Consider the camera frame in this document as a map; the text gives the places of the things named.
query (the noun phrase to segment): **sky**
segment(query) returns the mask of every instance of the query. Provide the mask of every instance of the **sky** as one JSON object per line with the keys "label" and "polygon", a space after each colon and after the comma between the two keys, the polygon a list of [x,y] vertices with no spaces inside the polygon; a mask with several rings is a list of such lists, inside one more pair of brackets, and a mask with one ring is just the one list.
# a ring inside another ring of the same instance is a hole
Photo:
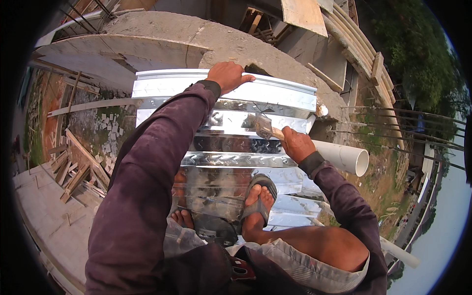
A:
{"label": "sky", "polygon": [[[456,136],[454,142],[464,144],[464,139]],[[464,154],[450,150],[450,161],[464,166]],[[426,234],[420,236],[412,246],[412,254],[421,260],[416,269],[405,265],[403,276],[394,281],[388,295],[425,295],[440,278],[449,263],[467,220],[471,201],[471,187],[465,183],[465,171],[450,167],[446,178],[442,179],[437,195],[436,217]]]}

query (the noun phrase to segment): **foot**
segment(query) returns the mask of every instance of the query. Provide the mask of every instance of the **foot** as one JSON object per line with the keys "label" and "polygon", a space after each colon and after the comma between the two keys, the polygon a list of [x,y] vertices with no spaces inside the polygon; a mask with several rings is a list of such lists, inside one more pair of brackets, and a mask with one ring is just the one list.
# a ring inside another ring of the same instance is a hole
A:
{"label": "foot", "polygon": [[172,213],[171,218],[175,220],[180,226],[185,224],[186,227],[193,229],[194,223],[192,222],[192,217],[190,216],[190,212],[187,210],[182,211],[175,211]]}
{"label": "foot", "polygon": [[[255,185],[249,191],[249,195],[244,203],[245,207],[248,207],[255,202],[257,202],[258,196],[260,196],[262,200],[262,204],[266,207],[267,212],[270,211],[272,205],[274,204],[274,198],[272,194],[269,192],[267,187],[260,185]],[[256,242],[259,244],[264,244],[266,241],[263,238],[264,231],[262,228],[264,227],[264,218],[262,214],[259,212],[253,213],[248,217],[244,218],[243,228],[242,228],[242,235],[243,239],[246,242]]]}

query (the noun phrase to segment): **sandal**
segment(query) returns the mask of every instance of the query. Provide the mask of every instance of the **sandal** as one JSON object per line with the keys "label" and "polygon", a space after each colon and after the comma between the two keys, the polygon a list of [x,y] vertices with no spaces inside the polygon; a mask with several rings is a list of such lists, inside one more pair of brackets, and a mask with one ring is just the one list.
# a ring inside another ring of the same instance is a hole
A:
{"label": "sandal", "polygon": [[[272,194],[272,197],[274,198],[274,202],[275,202],[275,200],[277,199],[277,188],[275,187],[274,182],[269,177],[267,177],[265,174],[262,174],[262,173],[258,173],[254,175],[253,180],[247,187],[246,195],[245,195],[246,197],[244,200],[247,199],[249,192],[255,185],[267,187],[268,191]],[[243,211],[241,212],[241,217],[239,218],[240,226],[238,228],[239,235],[241,234],[244,218],[256,212],[259,212],[262,215],[262,218],[264,218],[264,227],[267,226],[267,223],[269,221],[269,212],[267,212],[267,209],[262,203],[261,198],[258,196],[257,201],[255,203],[244,208]]]}

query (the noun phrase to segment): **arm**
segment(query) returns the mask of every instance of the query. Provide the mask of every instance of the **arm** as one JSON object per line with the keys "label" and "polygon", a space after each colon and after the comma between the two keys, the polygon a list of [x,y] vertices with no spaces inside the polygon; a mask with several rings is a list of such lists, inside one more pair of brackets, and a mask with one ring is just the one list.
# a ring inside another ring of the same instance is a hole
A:
{"label": "arm", "polygon": [[316,151],[308,135],[289,127],[282,131],[286,139],[286,143],[282,145],[287,154],[326,195],[341,227],[355,235],[371,253],[366,278],[357,291],[362,288],[368,290],[373,285],[376,285],[376,289],[386,290],[387,266],[380,247],[379,226],[374,212],[357,188]]}
{"label": "arm", "polygon": [[125,141],[89,236],[87,294],[164,288],[159,262],[180,162],[216,100],[244,82],[243,68],[216,64],[205,82],[171,98]]}

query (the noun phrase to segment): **gray shorts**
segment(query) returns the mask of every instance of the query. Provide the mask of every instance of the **gray shorts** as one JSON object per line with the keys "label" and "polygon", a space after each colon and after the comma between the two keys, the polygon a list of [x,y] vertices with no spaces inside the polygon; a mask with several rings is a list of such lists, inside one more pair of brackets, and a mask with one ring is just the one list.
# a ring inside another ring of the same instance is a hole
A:
{"label": "gray shorts", "polygon": [[[183,254],[206,244],[197,236],[194,230],[182,228],[172,218],[167,218],[167,224],[164,238],[164,257],[169,258]],[[364,279],[371,259],[369,253],[364,268],[360,271],[340,270],[298,251],[280,238],[262,245],[246,242],[228,247],[226,250],[231,256],[234,256],[242,246],[265,255],[278,264],[300,285],[326,293],[342,293],[354,290]]]}

